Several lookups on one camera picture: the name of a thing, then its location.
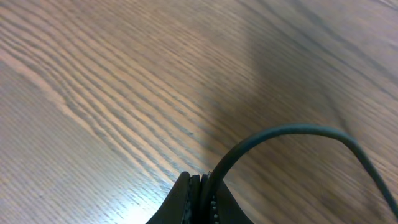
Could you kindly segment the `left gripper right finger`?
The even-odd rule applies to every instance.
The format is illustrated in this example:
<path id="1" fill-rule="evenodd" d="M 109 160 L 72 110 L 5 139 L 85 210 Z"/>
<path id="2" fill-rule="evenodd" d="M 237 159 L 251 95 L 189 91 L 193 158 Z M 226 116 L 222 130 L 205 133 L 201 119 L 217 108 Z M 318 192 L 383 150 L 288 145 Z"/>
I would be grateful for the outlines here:
<path id="1" fill-rule="evenodd" d="M 253 221 L 243 212 L 229 188 L 222 181 L 204 209 L 200 210 L 200 223 L 253 224 Z"/>

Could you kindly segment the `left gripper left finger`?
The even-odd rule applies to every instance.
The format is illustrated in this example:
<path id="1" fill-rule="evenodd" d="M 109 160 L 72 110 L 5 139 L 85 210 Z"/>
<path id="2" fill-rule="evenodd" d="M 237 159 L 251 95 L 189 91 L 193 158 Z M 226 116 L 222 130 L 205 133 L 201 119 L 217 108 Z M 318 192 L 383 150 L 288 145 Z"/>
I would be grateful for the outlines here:
<path id="1" fill-rule="evenodd" d="M 158 211 L 149 219 L 147 224 L 181 224 L 185 212 L 189 184 L 190 174 L 182 172 Z"/>

